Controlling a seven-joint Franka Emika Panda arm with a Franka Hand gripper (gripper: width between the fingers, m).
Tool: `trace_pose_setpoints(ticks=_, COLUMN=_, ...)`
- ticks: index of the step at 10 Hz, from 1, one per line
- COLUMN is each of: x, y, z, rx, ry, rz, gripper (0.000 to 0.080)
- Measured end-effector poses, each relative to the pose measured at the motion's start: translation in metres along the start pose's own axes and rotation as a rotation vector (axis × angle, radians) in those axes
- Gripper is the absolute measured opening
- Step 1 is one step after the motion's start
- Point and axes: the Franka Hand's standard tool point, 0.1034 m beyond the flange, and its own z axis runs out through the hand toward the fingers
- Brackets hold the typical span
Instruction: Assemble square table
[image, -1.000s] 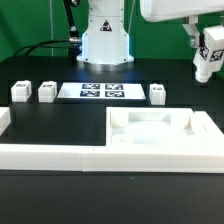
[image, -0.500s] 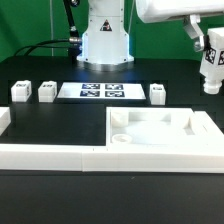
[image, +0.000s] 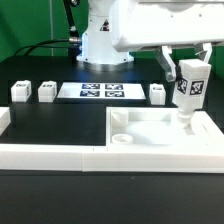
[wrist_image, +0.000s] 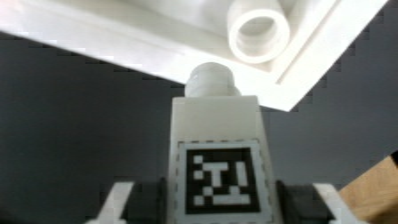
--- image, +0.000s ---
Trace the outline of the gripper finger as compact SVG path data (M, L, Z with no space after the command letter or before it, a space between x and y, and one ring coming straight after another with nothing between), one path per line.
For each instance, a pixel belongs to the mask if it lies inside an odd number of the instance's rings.
M212 55L212 44L211 43L197 43L194 45L195 55L200 60L208 63Z
M166 80L176 80L176 65L171 58L172 48L170 46L158 47L155 51L156 59L165 71Z

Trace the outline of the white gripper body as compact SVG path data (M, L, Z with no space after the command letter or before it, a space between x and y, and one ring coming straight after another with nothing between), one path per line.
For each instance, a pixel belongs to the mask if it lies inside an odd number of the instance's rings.
M224 0L115 0L110 38L118 52L224 41Z

